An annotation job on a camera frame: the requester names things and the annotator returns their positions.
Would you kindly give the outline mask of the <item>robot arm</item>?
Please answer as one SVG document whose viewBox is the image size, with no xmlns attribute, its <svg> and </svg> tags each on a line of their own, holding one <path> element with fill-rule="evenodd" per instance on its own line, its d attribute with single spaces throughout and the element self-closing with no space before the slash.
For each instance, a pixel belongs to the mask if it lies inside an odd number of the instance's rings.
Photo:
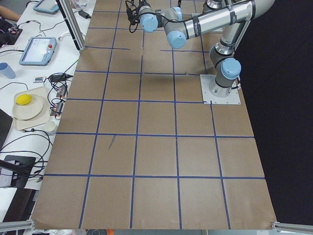
<svg viewBox="0 0 313 235">
<path fill-rule="evenodd" d="M 205 0 L 203 4 L 203 13 L 219 10 L 229 3 L 228 0 Z"/>
<path fill-rule="evenodd" d="M 139 4 L 133 0 L 125 2 L 130 25 L 139 24 L 149 33 L 163 28 L 173 49 L 182 48 L 189 39 L 223 29 L 220 40 L 210 51 L 217 75 L 209 84 L 209 91 L 219 98 L 230 94 L 234 81 L 240 75 L 241 64 L 233 55 L 246 26 L 265 14 L 273 4 L 272 0 L 234 0 L 229 4 L 223 4 L 221 0 L 207 0 L 201 14 L 184 20 L 180 6 L 154 10 L 146 0 L 139 1 Z"/>
</svg>

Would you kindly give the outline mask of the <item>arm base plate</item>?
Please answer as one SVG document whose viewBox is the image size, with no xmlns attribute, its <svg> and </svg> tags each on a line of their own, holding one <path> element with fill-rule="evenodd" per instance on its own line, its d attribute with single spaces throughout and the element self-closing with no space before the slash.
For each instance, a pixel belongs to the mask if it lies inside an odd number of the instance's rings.
<svg viewBox="0 0 313 235">
<path fill-rule="evenodd" d="M 201 74 L 201 90 L 204 104 L 241 105 L 238 86 L 233 81 L 231 87 L 217 85 L 214 74 Z"/>
</svg>

